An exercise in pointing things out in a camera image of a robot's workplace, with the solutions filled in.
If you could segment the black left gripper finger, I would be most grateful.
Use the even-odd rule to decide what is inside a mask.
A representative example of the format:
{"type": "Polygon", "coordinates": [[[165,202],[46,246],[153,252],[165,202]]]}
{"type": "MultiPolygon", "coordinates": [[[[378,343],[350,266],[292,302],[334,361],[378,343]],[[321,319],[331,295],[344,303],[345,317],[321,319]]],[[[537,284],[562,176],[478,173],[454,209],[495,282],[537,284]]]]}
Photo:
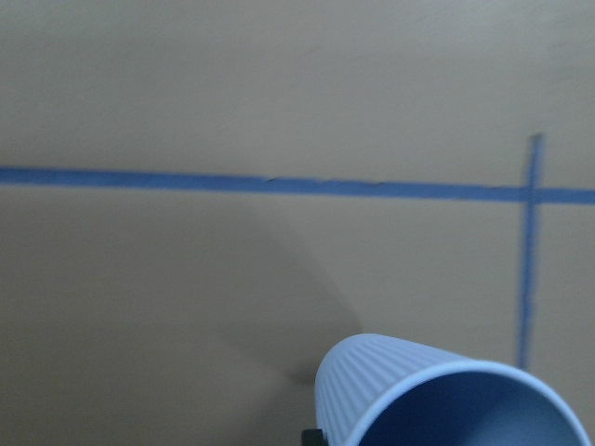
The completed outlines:
{"type": "Polygon", "coordinates": [[[302,446],[325,446],[325,437],[321,429],[304,429],[300,441],[302,446]]]}

